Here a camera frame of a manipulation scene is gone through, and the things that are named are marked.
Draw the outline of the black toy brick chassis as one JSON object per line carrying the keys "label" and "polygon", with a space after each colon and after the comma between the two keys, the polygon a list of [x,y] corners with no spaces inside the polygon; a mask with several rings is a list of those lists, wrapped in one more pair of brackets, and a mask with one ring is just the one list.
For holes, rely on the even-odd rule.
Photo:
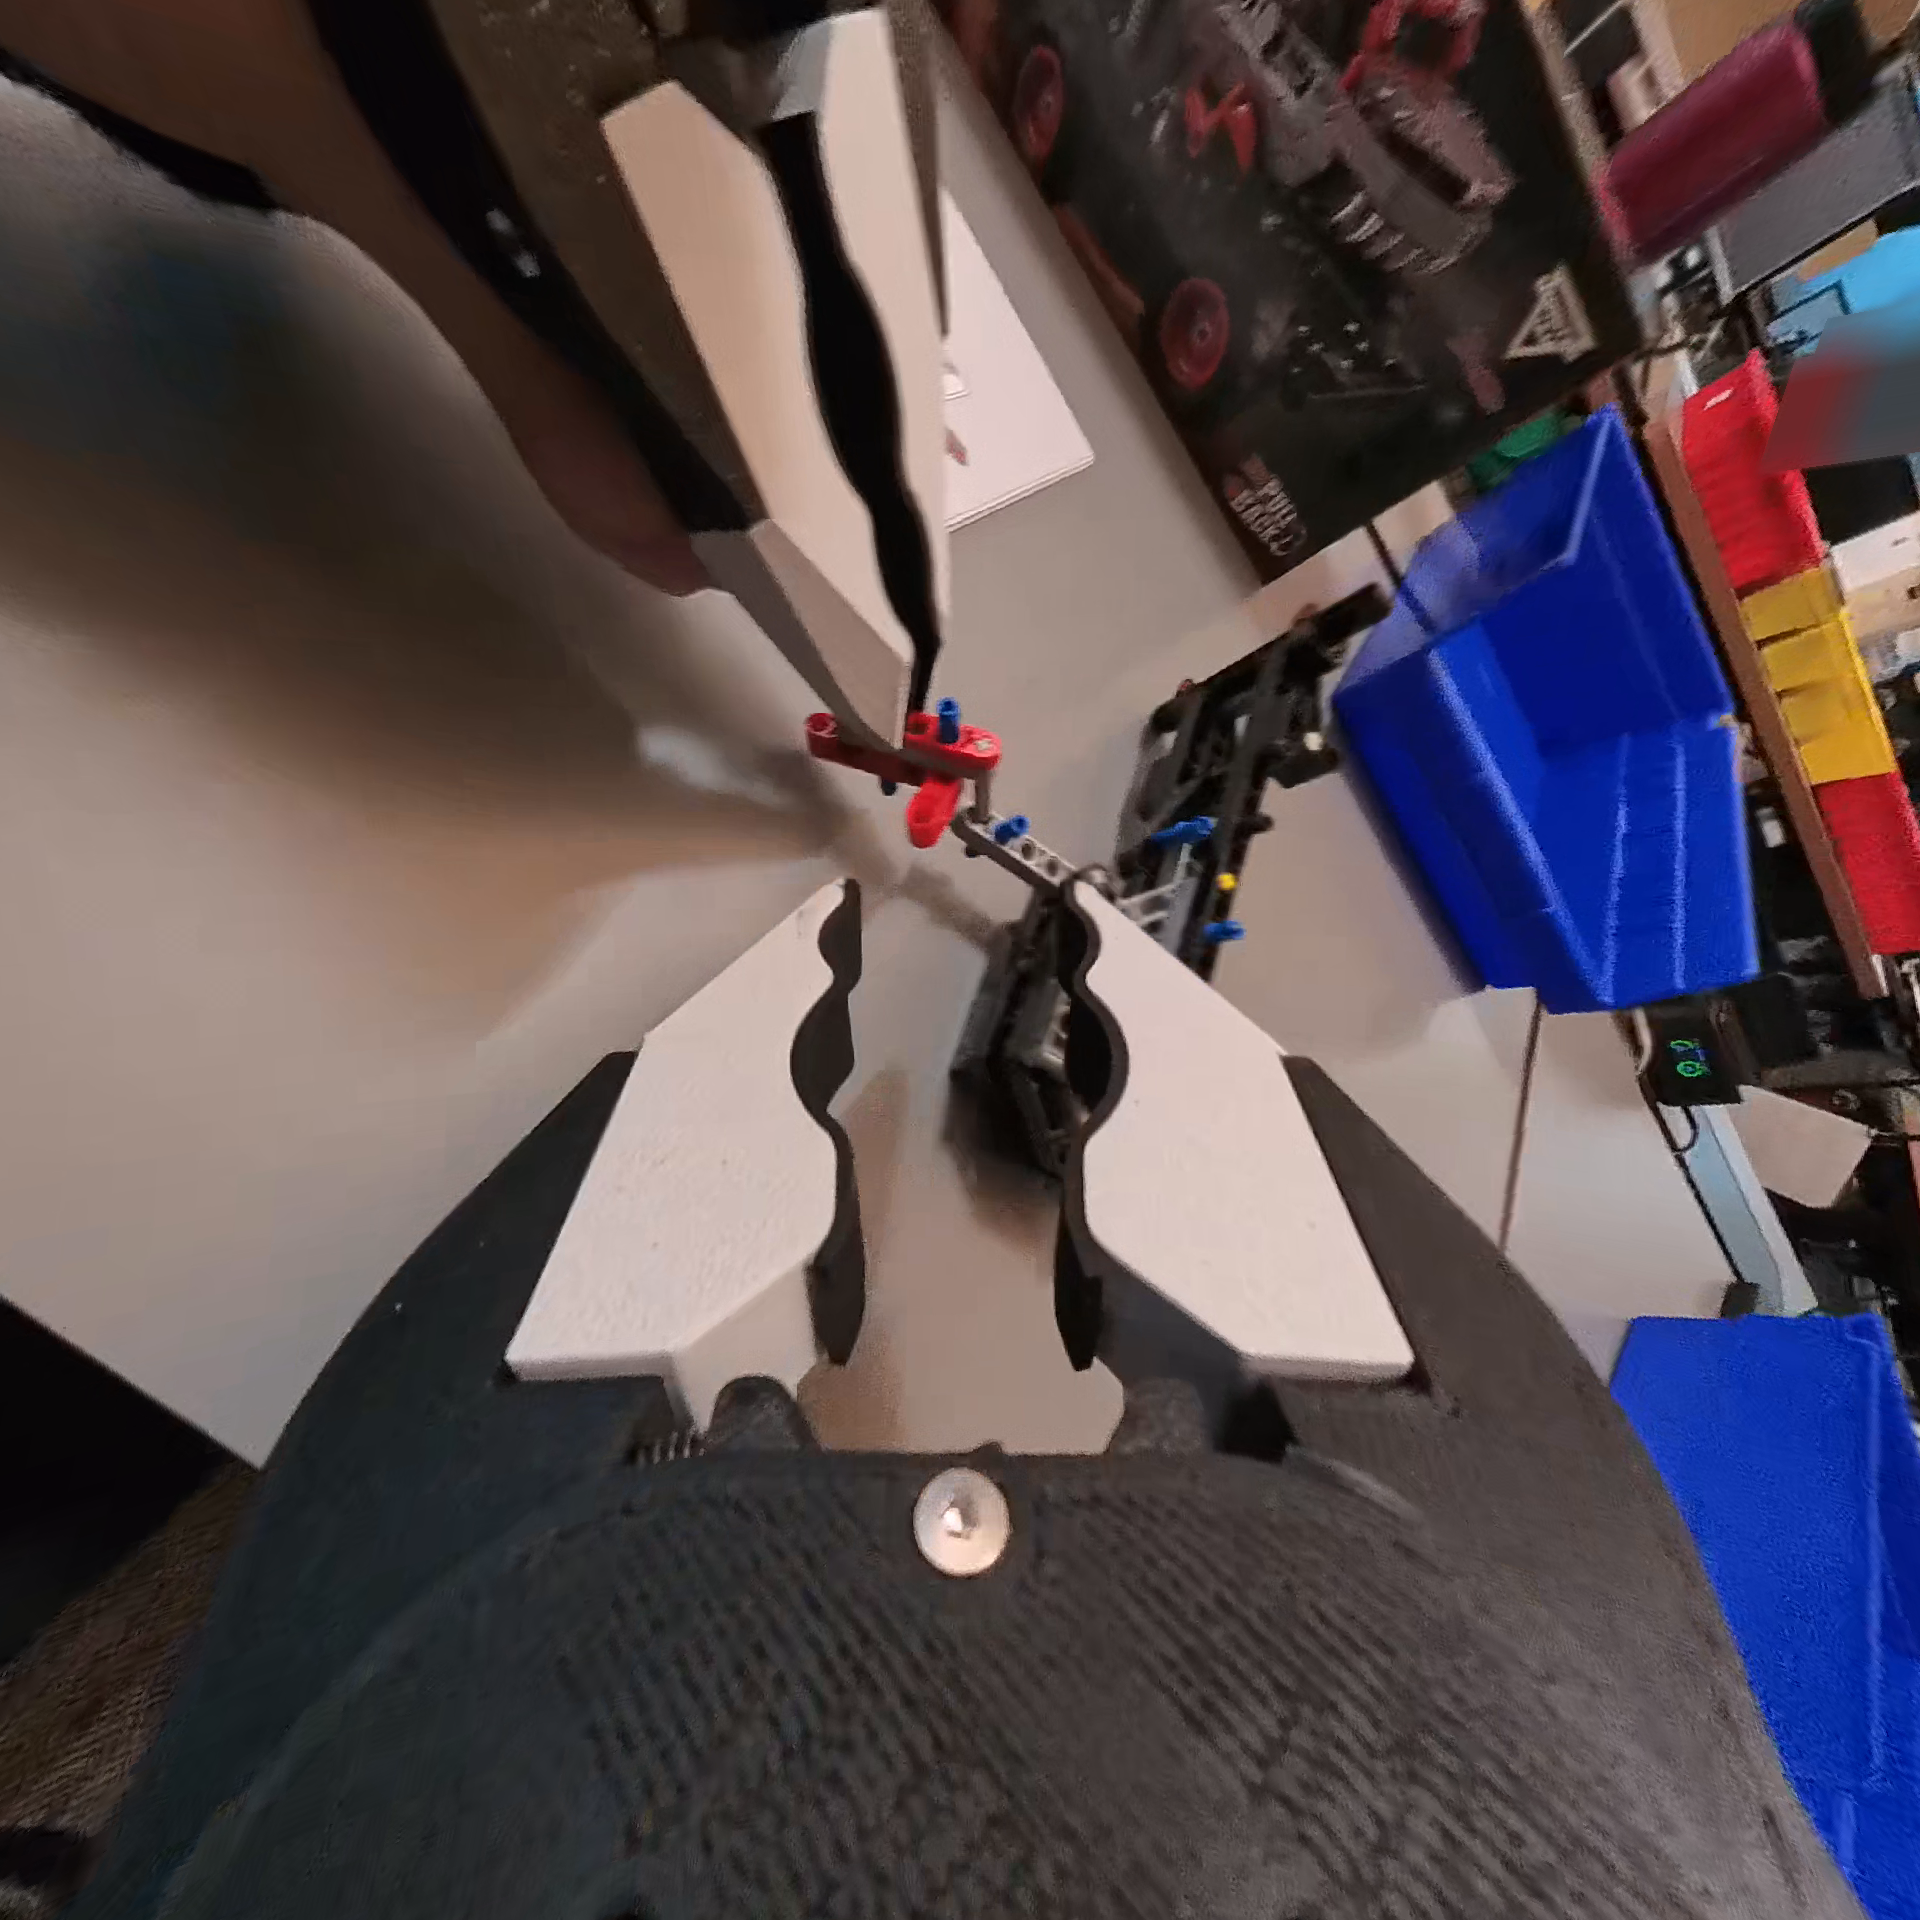
{"label": "black toy brick chassis", "polygon": [[[1274,827],[1267,793],[1337,771],[1327,684],[1385,613],[1379,585],[1307,608],[1253,654],[1184,680],[1143,724],[1107,869],[1111,897],[1205,980],[1243,934],[1242,872]],[[1043,887],[996,931],[951,1059],[951,1078],[978,1104],[993,1144],[1049,1181],[1084,1115],[1066,1059],[1064,926],[1059,888]]]}

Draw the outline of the person's left hand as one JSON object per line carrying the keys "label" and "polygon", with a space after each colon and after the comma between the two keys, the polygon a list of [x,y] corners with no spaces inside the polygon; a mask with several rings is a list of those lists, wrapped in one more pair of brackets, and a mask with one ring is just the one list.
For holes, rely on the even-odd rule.
{"label": "person's left hand", "polygon": [[281,201],[352,241],[411,296],[575,535],[663,592],[708,585],[610,409],[459,255],[335,80],[298,80],[244,103],[237,153]]}

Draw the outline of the yellow plastic bin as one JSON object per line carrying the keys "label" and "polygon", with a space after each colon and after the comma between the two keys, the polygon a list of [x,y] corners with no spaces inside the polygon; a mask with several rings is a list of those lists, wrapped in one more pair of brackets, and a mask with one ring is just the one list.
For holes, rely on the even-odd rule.
{"label": "yellow plastic bin", "polygon": [[1826,566],[1739,600],[1768,684],[1812,784],[1899,773],[1856,629]]}

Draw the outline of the dark printed toy box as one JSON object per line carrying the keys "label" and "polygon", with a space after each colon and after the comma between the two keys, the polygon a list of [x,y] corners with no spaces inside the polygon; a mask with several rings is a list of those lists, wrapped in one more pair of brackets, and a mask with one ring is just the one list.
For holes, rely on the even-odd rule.
{"label": "dark printed toy box", "polygon": [[940,5],[1264,583],[1644,344],[1546,5]]}

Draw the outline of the grey desk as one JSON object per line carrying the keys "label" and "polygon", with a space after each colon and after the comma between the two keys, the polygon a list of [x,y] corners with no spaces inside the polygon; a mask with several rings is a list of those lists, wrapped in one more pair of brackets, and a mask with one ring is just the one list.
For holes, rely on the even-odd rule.
{"label": "grey desk", "polygon": [[[937,685],[996,803],[1113,846],[1151,707],[1379,574],[1257,590],[954,48],[943,164],[1092,446],[957,532]],[[580,545],[346,239],[207,208],[4,86],[4,1296],[264,1457],[419,1241],[824,880],[868,1310],[824,1438],[1107,1438],[1049,1193],[951,1107],[1018,887],[815,771],[730,598]],[[1344,776],[1274,800],[1217,985],[1488,1229],[1605,1373],[1736,1269],[1607,1016],[1466,991]]]}

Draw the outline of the person's left forearm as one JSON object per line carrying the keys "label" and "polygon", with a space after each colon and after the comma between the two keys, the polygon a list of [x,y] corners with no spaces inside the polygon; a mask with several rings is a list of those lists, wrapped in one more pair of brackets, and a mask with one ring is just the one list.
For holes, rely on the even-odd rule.
{"label": "person's left forearm", "polygon": [[207,201],[296,203],[365,126],[306,5],[4,3],[4,78]]}

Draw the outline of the black charger with green lights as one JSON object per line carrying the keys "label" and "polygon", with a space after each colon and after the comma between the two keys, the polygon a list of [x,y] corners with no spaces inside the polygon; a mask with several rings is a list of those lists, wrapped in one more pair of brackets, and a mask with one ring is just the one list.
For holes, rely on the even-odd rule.
{"label": "black charger with green lights", "polygon": [[1744,1033],[1719,993],[1660,998],[1634,1009],[1640,1080],[1672,1110],[1736,1108],[1753,1087]]}

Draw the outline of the green plastic bin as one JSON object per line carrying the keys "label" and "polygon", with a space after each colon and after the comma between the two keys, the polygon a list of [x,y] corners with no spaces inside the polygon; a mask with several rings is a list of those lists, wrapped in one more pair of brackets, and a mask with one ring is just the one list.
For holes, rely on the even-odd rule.
{"label": "green plastic bin", "polygon": [[1463,468],[1468,484],[1477,496],[1497,491],[1515,468],[1543,456],[1562,438],[1577,431],[1585,419],[1573,407],[1553,407],[1508,428],[1488,451],[1468,459]]}

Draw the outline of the white instruction booklet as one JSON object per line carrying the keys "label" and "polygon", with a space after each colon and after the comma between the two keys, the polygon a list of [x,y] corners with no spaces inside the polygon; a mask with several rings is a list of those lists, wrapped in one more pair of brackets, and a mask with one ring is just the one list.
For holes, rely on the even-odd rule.
{"label": "white instruction booklet", "polygon": [[957,532],[1092,465],[1096,452],[951,191],[943,191],[944,524]]}

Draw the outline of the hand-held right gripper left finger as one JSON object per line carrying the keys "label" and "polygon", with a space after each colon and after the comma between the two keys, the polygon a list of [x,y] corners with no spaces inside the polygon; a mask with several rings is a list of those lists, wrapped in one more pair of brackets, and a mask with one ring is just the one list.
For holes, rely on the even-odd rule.
{"label": "hand-held right gripper left finger", "polygon": [[863,900],[835,880],[657,1024],[506,1350],[520,1381],[796,1388],[867,1310],[852,1144]]}

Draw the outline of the red toy brick assembly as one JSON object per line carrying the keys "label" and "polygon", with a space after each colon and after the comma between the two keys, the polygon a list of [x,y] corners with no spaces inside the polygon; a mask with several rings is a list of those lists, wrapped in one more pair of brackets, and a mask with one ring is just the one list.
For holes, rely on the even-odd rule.
{"label": "red toy brick assembly", "polygon": [[1001,741],[967,721],[954,700],[913,711],[897,747],[860,743],[833,712],[817,711],[804,721],[804,747],[811,759],[865,774],[887,793],[906,785],[904,827],[917,849],[937,848],[963,819],[993,813]]}

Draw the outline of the red plastic bin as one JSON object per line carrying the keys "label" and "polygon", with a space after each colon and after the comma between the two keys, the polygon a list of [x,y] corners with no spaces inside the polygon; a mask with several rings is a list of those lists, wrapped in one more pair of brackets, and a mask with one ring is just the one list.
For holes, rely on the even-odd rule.
{"label": "red plastic bin", "polygon": [[1901,773],[1816,785],[1875,953],[1919,953],[1919,819]]}
{"label": "red plastic bin", "polygon": [[1765,468],[1779,407],[1769,360],[1753,350],[1680,409],[1687,478],[1737,596],[1811,571],[1829,551],[1803,473]]}

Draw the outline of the blue plastic bin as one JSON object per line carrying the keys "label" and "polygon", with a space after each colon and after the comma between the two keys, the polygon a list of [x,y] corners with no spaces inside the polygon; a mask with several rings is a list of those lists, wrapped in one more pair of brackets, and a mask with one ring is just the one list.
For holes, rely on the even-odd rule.
{"label": "blue plastic bin", "polygon": [[1642,1316],[1612,1388],[1784,1772],[1868,1916],[1919,1916],[1919,1448],[1873,1312]]}
{"label": "blue plastic bin", "polygon": [[1415,548],[1332,708],[1485,988],[1587,1015],[1760,973],[1736,697],[1616,407]]}

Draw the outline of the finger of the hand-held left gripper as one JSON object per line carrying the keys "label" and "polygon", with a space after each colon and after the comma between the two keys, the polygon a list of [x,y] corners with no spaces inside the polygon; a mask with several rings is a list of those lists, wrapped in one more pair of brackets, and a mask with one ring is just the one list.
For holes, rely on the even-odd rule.
{"label": "finger of the hand-held left gripper", "polygon": [[610,110],[604,137],[752,493],[744,527],[697,532],[692,545],[844,732],[892,749],[914,655],[880,581],[874,517],[827,436],[777,181],[674,80]]}
{"label": "finger of the hand-held left gripper", "polygon": [[850,491],[796,543],[833,590],[817,630],[850,724],[900,724],[951,603],[944,239],[908,126],[885,7],[811,20],[775,69],[772,177],[800,267],[802,365]]}

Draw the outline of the maroon container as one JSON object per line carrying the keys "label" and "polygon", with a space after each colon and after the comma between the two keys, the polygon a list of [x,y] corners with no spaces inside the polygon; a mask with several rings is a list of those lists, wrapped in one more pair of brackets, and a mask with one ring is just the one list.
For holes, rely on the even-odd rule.
{"label": "maroon container", "polygon": [[1879,70],[1855,3],[1803,3],[1744,37],[1601,167],[1621,261],[1645,267],[1699,239],[1868,107]]}

